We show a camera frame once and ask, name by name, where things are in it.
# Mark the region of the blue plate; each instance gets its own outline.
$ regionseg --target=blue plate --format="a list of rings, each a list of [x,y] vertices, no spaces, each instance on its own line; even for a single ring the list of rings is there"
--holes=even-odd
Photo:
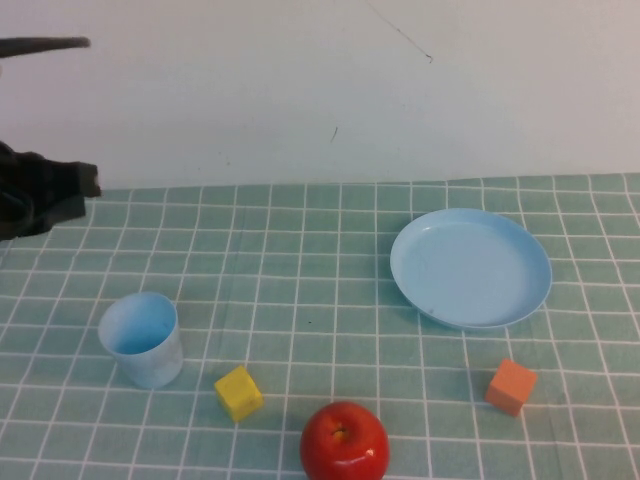
[[[551,289],[542,245],[518,224],[482,210],[440,210],[411,222],[393,244],[391,272],[420,311],[458,328],[522,320]]]

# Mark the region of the yellow block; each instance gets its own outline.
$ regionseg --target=yellow block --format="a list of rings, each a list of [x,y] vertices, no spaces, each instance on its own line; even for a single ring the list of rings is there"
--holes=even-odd
[[[218,399],[234,422],[249,416],[264,400],[253,378],[243,367],[236,367],[215,383]]]

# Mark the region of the block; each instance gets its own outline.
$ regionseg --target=block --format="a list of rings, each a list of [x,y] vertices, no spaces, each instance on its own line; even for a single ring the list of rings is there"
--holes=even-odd
[[[218,400],[234,422],[239,422],[264,405],[253,378],[243,366],[234,368],[215,383]]]
[[[509,415],[517,417],[531,395],[537,378],[538,376],[531,370],[505,358],[489,384],[485,400]]]

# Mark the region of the apple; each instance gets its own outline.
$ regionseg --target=apple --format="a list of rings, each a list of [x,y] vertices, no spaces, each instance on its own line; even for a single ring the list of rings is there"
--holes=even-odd
[[[304,427],[300,459],[311,480],[380,480],[389,466],[389,439],[363,406],[330,403]]]

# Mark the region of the blue cup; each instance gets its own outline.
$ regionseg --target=blue cup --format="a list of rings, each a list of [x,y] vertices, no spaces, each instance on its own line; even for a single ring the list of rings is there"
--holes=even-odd
[[[159,293],[134,293],[115,302],[100,319],[98,337],[139,387],[162,387],[182,369],[178,314]]]

